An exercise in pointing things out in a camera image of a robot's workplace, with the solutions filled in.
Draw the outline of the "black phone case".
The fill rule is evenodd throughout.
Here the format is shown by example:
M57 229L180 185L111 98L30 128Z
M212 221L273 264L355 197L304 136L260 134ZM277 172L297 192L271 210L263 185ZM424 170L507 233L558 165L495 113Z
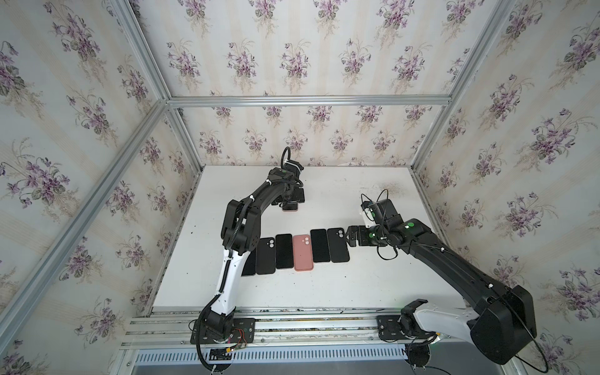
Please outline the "black phone case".
M256 249L256 273L269 275L276 271L276 245L274 237L259 239Z
M345 231L341 227L327 229L327 241L331 262L347 263L350 261Z

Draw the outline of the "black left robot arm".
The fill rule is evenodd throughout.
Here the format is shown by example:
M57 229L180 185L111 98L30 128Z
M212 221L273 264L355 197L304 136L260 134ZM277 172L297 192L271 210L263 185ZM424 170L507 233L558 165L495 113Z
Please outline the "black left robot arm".
M302 171L301 167L274 167L254 192L228 203L220 231L223 262L217 290L198 318L198 331L203 338L225 342L234 331L235 296L245 263L259 245L262 215L275 204L298 202L294 194L303 188Z

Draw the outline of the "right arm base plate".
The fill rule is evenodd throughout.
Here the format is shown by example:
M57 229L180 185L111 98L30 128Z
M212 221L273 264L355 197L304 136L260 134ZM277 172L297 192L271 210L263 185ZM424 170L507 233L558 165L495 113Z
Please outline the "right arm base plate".
M426 340L434 333L425 331L410 314L379 315L376 317L378 337L385 342Z

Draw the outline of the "black phone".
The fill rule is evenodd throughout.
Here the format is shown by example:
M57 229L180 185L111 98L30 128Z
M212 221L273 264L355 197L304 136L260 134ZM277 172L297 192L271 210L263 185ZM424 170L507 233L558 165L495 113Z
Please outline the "black phone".
M328 244L328 235L325 229L310 231L312 241L312 258L315 263L329 263L331 255Z
M242 270L243 277L250 277L256 274L256 251L249 252L248 258Z

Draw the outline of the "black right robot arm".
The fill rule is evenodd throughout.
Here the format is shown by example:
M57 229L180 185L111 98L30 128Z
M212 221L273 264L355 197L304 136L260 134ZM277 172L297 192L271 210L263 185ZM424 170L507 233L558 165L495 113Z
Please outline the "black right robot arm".
M362 226L351 226L351 247L390 247L406 253L433 270L467 302L466 308L442 308L425 298L404 306L398 315L380 316L383 341L398 338L429 345L440 334L474 345L490 361L505 365L534 342L537 327L534 299L520 285L509 287L466 261L429 226L417 219L403 220L388 198L364 198Z

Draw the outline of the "pink phone case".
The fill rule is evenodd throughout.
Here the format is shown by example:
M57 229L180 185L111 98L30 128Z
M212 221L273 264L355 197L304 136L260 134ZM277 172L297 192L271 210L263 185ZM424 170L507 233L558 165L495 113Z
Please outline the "pink phone case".
M294 269L297 272L313 270L313 249L311 238L308 234L292 237Z

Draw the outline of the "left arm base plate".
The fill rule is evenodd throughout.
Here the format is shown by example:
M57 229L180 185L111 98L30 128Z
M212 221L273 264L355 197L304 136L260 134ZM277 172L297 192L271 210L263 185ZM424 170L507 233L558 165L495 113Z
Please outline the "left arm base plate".
M254 342L256 319L234 318L226 323L224 329L213 330L207 323L199 323L196 319L190 321L187 328L192 333L190 343L192 345L208 344L250 344Z

